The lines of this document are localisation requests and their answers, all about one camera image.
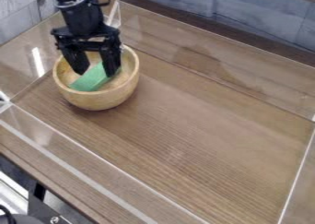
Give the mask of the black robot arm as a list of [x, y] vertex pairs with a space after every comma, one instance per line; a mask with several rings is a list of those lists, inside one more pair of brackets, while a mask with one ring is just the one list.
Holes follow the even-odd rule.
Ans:
[[105, 23], [103, 6], [111, 0], [56, 0], [66, 25], [51, 30], [55, 46], [74, 72], [83, 75], [89, 69], [87, 52], [98, 52], [103, 70], [113, 77], [121, 67], [119, 29]]

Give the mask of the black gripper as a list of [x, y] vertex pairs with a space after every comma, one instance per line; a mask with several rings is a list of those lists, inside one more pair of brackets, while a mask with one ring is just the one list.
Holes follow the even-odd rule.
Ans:
[[59, 0], [66, 25], [54, 28], [51, 34], [76, 74], [83, 75], [90, 66], [86, 51], [99, 51], [105, 73], [113, 77], [121, 68], [119, 29], [106, 24], [102, 6], [107, 3], [97, 0]]

